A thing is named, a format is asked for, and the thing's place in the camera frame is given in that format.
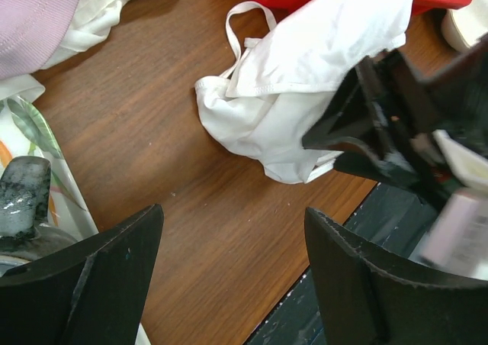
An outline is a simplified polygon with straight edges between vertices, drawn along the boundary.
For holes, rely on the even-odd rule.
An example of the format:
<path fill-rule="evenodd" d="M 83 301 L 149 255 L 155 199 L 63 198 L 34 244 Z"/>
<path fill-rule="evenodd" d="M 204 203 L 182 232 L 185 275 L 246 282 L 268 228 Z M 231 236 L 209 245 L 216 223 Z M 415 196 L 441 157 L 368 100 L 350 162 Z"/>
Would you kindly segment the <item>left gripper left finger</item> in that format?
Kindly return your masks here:
<path fill-rule="evenodd" d="M 3 344 L 134 344 L 162 235 L 151 205 L 1 277 Z"/>

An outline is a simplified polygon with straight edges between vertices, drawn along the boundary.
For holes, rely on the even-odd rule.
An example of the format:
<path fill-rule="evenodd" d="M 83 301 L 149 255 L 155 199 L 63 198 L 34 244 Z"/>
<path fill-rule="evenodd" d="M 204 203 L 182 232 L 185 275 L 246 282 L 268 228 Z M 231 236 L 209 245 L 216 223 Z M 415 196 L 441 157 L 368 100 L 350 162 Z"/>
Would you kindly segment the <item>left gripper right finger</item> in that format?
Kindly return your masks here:
<path fill-rule="evenodd" d="M 348 296 L 325 290 L 328 344 L 485 344 L 487 283 L 398 256 L 307 208 L 310 264 L 349 274 Z"/>

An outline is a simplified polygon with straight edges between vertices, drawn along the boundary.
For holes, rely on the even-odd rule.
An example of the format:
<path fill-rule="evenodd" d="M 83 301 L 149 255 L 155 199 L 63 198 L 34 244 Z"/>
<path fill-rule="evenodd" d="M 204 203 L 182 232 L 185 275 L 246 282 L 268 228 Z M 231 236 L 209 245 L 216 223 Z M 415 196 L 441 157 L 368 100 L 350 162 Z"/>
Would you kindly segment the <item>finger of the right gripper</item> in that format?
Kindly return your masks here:
<path fill-rule="evenodd" d="M 306 150 L 351 151 L 385 157 L 355 69 L 350 70 L 320 119 L 303 135 Z"/>
<path fill-rule="evenodd" d="M 429 186 L 401 153 L 387 154 L 387 158 L 382 160 L 376 153 L 360 146 L 337 146 L 340 147 L 342 154 L 333 163 L 335 170 L 386 183 L 418 196 L 431 195 Z"/>

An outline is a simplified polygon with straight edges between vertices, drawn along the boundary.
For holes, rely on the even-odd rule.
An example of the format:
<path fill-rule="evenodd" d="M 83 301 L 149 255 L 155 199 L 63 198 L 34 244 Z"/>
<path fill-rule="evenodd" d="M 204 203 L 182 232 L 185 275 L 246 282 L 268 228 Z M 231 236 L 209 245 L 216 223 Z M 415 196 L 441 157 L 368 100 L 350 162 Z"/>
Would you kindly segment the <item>white tank top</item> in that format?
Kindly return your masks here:
<path fill-rule="evenodd" d="M 366 56 L 401 47 L 411 8 L 404 0 L 311 0 L 281 21 L 264 10 L 262 38 L 226 35 L 235 63 L 195 83 L 200 121 L 229 152 L 259 161 L 284 184 L 327 173 L 333 152 L 305 150 L 347 72 Z"/>

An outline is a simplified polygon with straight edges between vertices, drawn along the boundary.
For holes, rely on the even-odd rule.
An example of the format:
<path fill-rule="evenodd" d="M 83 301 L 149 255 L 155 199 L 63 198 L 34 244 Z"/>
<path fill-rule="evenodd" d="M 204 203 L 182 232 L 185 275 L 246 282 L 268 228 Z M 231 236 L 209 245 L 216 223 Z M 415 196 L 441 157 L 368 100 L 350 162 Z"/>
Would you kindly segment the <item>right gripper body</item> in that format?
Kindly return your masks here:
<path fill-rule="evenodd" d="M 398 152 L 431 189 L 420 196 L 443 207 L 463 184 L 434 140 L 447 131 L 461 145 L 487 157 L 487 38 L 434 76 L 418 77 L 399 51 L 365 60 L 365 98 L 387 154 Z"/>

